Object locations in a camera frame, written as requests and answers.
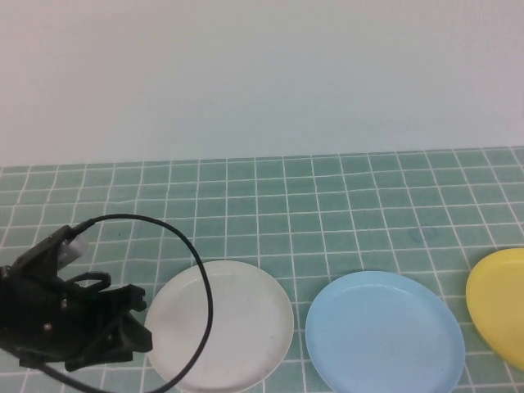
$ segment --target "white backdrop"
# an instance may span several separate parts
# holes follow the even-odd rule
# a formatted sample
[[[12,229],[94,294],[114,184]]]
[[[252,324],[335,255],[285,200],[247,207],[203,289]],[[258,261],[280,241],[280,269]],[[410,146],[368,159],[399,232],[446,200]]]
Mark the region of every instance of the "white backdrop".
[[[524,143],[522,0],[2,0],[0,165]]]

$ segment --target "light blue plate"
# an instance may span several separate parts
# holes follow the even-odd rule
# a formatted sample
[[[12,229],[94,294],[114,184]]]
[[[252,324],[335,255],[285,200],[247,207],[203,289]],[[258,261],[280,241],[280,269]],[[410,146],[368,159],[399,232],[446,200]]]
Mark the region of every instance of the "light blue plate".
[[[325,287],[309,309],[305,341],[338,393],[448,393],[464,368],[464,339],[451,311],[393,273],[352,273]]]

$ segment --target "green grid mat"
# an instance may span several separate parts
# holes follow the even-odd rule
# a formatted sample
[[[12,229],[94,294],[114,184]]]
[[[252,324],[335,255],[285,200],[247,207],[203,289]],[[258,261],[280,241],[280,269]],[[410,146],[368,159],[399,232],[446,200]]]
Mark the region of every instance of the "green grid mat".
[[[181,229],[205,260],[260,266],[287,291],[296,330],[284,362],[253,392],[329,391],[305,348],[311,301],[347,273],[401,273],[433,290],[460,322],[468,354],[456,392],[522,393],[524,373],[477,336],[464,290],[480,258],[524,244],[523,165],[524,147],[504,147],[3,168],[0,257],[11,264],[63,224],[134,212]],[[89,252],[61,276],[103,270],[114,284],[144,287],[148,304],[192,264],[179,240],[150,224],[104,223],[86,237]],[[110,391],[162,383],[143,355],[73,374]],[[5,354],[0,391],[72,392]]]

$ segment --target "plate rim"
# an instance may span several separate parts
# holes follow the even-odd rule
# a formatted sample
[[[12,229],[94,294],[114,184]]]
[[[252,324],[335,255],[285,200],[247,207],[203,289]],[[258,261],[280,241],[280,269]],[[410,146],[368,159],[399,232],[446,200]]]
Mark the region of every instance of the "plate rim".
[[[475,330],[482,340],[488,345],[488,347],[503,360],[508,362],[511,366],[524,371],[524,356],[522,359],[516,359],[513,356],[508,356],[504,346],[498,346],[494,344],[492,340],[486,337],[486,330],[482,328],[482,323],[479,323],[478,319],[481,311],[478,310],[477,303],[473,300],[473,293],[476,290],[476,284],[477,282],[481,281],[481,278],[484,277],[485,272],[492,269],[503,268],[506,263],[510,262],[509,259],[513,257],[521,258],[522,263],[524,264],[524,248],[514,247],[492,252],[491,254],[482,258],[473,267],[471,273],[469,274],[468,281],[466,282],[466,306],[468,308],[468,313],[472,318]]]
[[[455,375],[452,375],[453,381],[454,381],[453,385],[450,387],[450,391],[452,391],[457,386],[457,384],[459,383],[460,378],[461,378],[461,376],[463,374],[465,363],[466,363],[466,345],[465,345],[465,342],[464,342],[462,329],[460,328],[460,325],[459,325],[459,321],[457,321],[457,319],[455,318],[454,314],[451,312],[451,310],[449,309],[447,304],[444,301],[442,301],[438,295],[436,295],[433,291],[431,291],[427,287],[423,286],[420,282],[416,282],[415,280],[413,280],[411,278],[407,278],[407,277],[405,277],[405,276],[403,276],[401,274],[391,273],[391,272],[383,272],[383,271],[379,271],[379,270],[364,270],[364,271],[359,271],[359,272],[346,274],[346,275],[344,275],[344,276],[342,276],[342,277],[340,277],[340,278],[330,282],[314,298],[313,303],[311,304],[311,306],[309,308],[309,312],[308,312],[308,315],[307,315],[306,321],[305,321],[305,344],[306,344],[306,348],[308,349],[309,356],[311,358],[311,362],[313,363],[313,366],[317,370],[317,372],[320,375],[320,377],[324,380],[324,382],[331,389],[334,390],[334,388],[330,385],[330,383],[324,379],[324,377],[322,376],[320,370],[318,369],[318,367],[317,367],[318,360],[315,361],[315,359],[314,359],[314,355],[313,355],[314,351],[309,350],[309,343],[312,340],[311,327],[308,328],[308,326],[311,326],[310,324],[312,323],[312,322],[309,322],[311,320],[309,318],[309,316],[312,314],[311,311],[313,310],[313,312],[316,312],[316,309],[318,309],[320,307],[318,302],[316,303],[316,306],[315,306],[315,302],[317,301],[317,299],[319,299],[319,301],[323,301],[323,296],[326,296],[326,293],[329,293],[330,291],[333,291],[333,289],[330,288],[330,286],[332,284],[334,284],[335,282],[339,282],[339,285],[341,285],[340,282],[344,282],[345,280],[351,280],[351,279],[355,279],[357,277],[362,277],[362,276],[369,276],[371,278],[373,278],[373,276],[375,276],[375,277],[382,277],[382,278],[386,278],[386,279],[394,278],[395,280],[404,281],[404,282],[408,283],[409,285],[413,286],[413,288],[417,288],[419,291],[422,291],[423,293],[425,293],[426,296],[433,297],[434,299],[436,299],[436,300],[438,300],[440,302],[440,303],[435,303],[435,304],[439,305],[439,307],[441,307],[444,310],[444,312],[447,313],[450,316],[450,320],[454,322],[453,323],[453,326],[454,326],[453,329],[456,330],[457,337],[460,337],[460,343],[461,343],[461,346],[458,349],[459,352],[460,352],[461,368],[460,369],[457,368],[457,372],[455,373]],[[348,286],[348,287],[359,287],[359,285]]]
[[[289,296],[287,295],[286,291],[284,290],[284,288],[282,287],[282,285],[280,285],[280,282],[278,282],[278,280],[276,278],[274,278],[271,274],[265,272],[263,269],[261,269],[261,268],[259,268],[257,266],[254,266],[252,264],[249,264],[247,262],[241,262],[241,261],[236,261],[236,260],[212,260],[212,261],[209,261],[209,262],[205,262],[205,266],[206,266],[206,272],[208,273],[209,276],[213,275],[214,273],[218,273],[218,274],[225,273],[224,271],[222,271],[222,269],[233,269],[233,272],[234,272],[234,270],[237,270],[238,272],[246,271],[246,272],[250,272],[251,274],[254,274],[254,275],[264,276],[270,282],[272,282],[273,284],[277,285],[276,287],[279,288],[278,290],[284,296],[283,298],[286,299],[286,301],[282,303],[282,309],[283,308],[287,309],[287,311],[286,311],[286,314],[287,314],[287,316],[286,316],[286,318],[287,318],[287,325],[286,325],[286,327],[281,329],[282,330],[282,337],[284,337],[283,339],[285,340],[286,345],[282,347],[282,353],[278,356],[278,362],[275,362],[275,365],[272,366],[271,368],[267,368],[265,370],[264,377],[262,379],[260,379],[259,381],[255,382],[255,383],[252,383],[250,385],[247,384],[247,385],[243,386],[241,390],[237,390],[237,391],[226,390],[228,393],[245,391],[247,389],[252,388],[253,386],[256,386],[258,383],[263,381],[265,378],[269,377],[278,368],[278,366],[282,363],[282,361],[286,358],[287,352],[289,351],[289,348],[291,347],[293,336],[294,336],[294,332],[295,332],[295,317],[294,317],[294,313],[293,313],[293,307],[292,307],[292,304],[291,304],[291,300],[290,300]],[[151,326],[151,320],[148,317],[150,315],[151,310],[153,309],[153,304],[155,303],[155,300],[158,298],[158,296],[162,293],[162,291],[164,289],[167,288],[167,291],[165,293],[168,293],[169,289],[171,287],[177,287],[177,286],[178,287],[183,287],[183,286],[188,285],[190,282],[193,282],[195,280],[201,280],[200,271],[199,271],[197,265],[193,265],[193,266],[185,269],[184,271],[176,274],[174,277],[172,277],[158,291],[156,296],[151,301],[151,305],[150,305],[150,307],[149,307],[149,309],[147,311],[147,315],[146,315],[146,320],[144,322],[144,326],[146,328],[148,326]],[[162,375],[162,373],[160,373],[158,371],[158,367],[155,366],[155,360],[153,360],[151,358],[151,356],[150,356],[150,354],[153,352],[153,350],[147,353],[147,357],[148,357],[149,361],[151,362],[151,365],[153,366],[155,371],[160,375],[160,377],[162,379],[164,379],[165,381],[168,381],[169,379],[166,379],[166,377],[164,375]],[[206,391],[217,393],[217,392],[224,392],[225,391],[225,390],[218,390],[218,389],[212,389],[212,390],[211,389],[198,389],[198,390],[187,389],[185,386],[183,386],[183,379],[182,379],[182,381],[180,381],[176,385],[176,387],[179,390],[187,392],[187,393],[189,393],[189,392],[202,393],[202,392],[206,392]]]

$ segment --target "black wire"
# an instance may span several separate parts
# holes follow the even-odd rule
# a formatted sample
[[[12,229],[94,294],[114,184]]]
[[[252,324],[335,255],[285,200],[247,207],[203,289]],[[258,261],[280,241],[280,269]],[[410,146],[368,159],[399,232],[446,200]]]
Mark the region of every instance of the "black wire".
[[[139,221],[145,221],[151,224],[160,225],[161,227],[167,229],[168,231],[171,231],[172,233],[177,235],[180,238],[180,240],[182,240],[182,242],[184,242],[184,244],[187,246],[187,248],[192,253],[193,257],[195,258],[196,264],[198,265],[198,268],[200,270],[202,280],[204,281],[204,287],[206,288],[206,295],[207,295],[207,324],[206,324],[206,329],[204,331],[204,335],[202,336],[200,344],[196,348],[195,353],[189,359],[189,361],[184,366],[184,368],[180,371],[180,373],[178,373],[176,377],[174,377],[171,381],[167,382],[163,386],[155,389],[154,391],[149,392],[149,393],[165,393],[166,391],[171,389],[173,386],[175,386],[177,383],[179,383],[182,380],[182,378],[184,378],[186,374],[189,373],[189,370],[191,370],[191,368],[197,362],[202,351],[204,350],[204,347],[206,346],[207,340],[210,337],[211,325],[213,324],[213,296],[211,295],[210,280],[207,277],[206,269],[204,269],[204,264],[202,263],[202,260],[200,256],[198,255],[198,252],[195,249],[195,247],[193,246],[193,244],[191,244],[191,242],[187,239],[187,237],[183,233],[181,233],[178,229],[165,223],[164,221],[160,221],[159,219],[153,219],[152,217],[147,217],[145,215],[127,215],[127,214],[101,215],[100,217],[88,219],[87,221],[84,221],[83,223],[73,228],[73,232],[74,232],[73,237],[76,237],[80,235],[80,233],[85,232],[87,229],[91,228],[94,224],[99,223],[101,221],[106,221],[108,219],[136,219]],[[47,366],[44,363],[36,362],[32,360],[29,356],[26,356],[25,354],[19,352],[14,346],[11,346],[8,344],[2,344],[2,349],[10,353],[11,355],[17,357],[18,359],[26,362],[27,364],[30,364],[31,367],[35,367],[36,369],[40,370],[42,373],[47,374],[49,377],[56,379],[57,381],[64,383],[67,386],[71,386],[79,391],[82,391],[84,393],[110,393],[109,391],[103,391],[101,389],[97,389],[96,387],[86,385],[74,378],[68,377],[65,374],[57,371],[56,369],[52,367]]]

